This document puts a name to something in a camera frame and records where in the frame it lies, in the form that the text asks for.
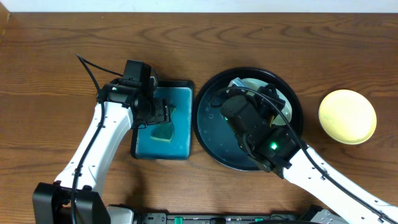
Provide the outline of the light blue plate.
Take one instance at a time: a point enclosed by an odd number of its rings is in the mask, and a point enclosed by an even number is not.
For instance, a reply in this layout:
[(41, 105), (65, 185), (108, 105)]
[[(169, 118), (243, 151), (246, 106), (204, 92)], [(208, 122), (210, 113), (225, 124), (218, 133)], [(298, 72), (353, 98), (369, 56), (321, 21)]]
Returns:
[[(248, 88), (253, 89), (253, 90), (258, 90), (260, 87), (268, 85), (267, 82), (264, 82), (262, 80), (258, 80), (255, 78), (243, 78), (242, 81), (248, 86)], [(277, 92), (279, 98), (281, 100), (285, 101), (285, 106), (283, 107), (281, 112), (284, 114), (284, 116), (287, 118), (287, 120), (289, 122), (291, 122), (292, 106), (290, 104), (290, 101), (285, 97), (285, 95), (281, 91), (276, 90), (276, 92)], [(272, 124), (277, 125), (277, 126), (283, 126), (283, 125), (285, 125), (285, 122), (280, 115), (277, 115), (274, 118)]]

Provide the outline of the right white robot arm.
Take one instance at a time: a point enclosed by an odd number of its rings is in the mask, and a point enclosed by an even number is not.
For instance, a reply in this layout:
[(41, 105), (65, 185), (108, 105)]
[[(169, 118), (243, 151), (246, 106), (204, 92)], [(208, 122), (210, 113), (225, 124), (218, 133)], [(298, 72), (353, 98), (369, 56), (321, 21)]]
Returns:
[(356, 185), (300, 139), (290, 124), (293, 101), (273, 84), (232, 85), (215, 97), (239, 148), (260, 170), (303, 188), (348, 223), (397, 223), (396, 206)]

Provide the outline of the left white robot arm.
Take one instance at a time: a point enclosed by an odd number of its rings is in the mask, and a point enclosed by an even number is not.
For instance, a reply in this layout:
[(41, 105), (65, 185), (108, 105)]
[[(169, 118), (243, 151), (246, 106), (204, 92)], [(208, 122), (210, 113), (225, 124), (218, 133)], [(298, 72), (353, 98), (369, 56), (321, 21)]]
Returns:
[(134, 211), (106, 206), (106, 174), (130, 129), (170, 122), (169, 102), (151, 89), (106, 84), (91, 124), (70, 162), (52, 184), (39, 183), (32, 201), (36, 223), (135, 223)]

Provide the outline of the round black tray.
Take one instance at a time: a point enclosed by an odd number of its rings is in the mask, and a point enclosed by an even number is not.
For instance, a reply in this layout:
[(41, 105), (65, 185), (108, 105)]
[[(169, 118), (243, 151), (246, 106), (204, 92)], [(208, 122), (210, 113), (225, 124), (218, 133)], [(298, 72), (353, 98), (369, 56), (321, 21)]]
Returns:
[(303, 112), (293, 89), (274, 73), (259, 68), (240, 67), (225, 70), (208, 80), (199, 91), (193, 104), (193, 128), (202, 148), (216, 161), (226, 167), (241, 171), (258, 171), (259, 168), (250, 161), (239, 148), (233, 130), (222, 117), (220, 110), (210, 106), (211, 96), (219, 89), (228, 86), (232, 79), (239, 77), (255, 78), (276, 86), (290, 101), (292, 120), (290, 125), (298, 136), (303, 131)]

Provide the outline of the yellow plate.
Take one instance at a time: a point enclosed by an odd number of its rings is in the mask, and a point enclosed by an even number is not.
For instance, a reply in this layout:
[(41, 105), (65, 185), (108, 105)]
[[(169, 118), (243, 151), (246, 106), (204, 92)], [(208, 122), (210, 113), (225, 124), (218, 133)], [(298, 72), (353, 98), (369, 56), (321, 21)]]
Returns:
[(377, 116), (363, 95), (352, 90), (336, 90), (322, 100), (318, 119), (323, 130), (343, 144), (361, 144), (374, 134)]

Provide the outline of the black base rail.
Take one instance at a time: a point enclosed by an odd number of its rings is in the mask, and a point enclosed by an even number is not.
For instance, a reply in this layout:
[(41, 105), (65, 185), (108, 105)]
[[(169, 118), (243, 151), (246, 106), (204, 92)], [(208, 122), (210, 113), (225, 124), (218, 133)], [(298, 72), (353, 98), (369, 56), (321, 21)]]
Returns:
[(270, 220), (297, 220), (298, 215), (187, 215), (166, 213), (142, 213), (133, 224), (245, 224)]

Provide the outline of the green yellow sponge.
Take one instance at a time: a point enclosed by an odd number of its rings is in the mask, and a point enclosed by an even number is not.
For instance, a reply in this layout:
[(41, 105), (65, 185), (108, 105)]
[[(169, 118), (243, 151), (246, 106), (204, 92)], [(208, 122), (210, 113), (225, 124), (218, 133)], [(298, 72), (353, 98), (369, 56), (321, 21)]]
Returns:
[(155, 141), (170, 142), (174, 136), (174, 126), (172, 122), (157, 124), (151, 132), (150, 138)]

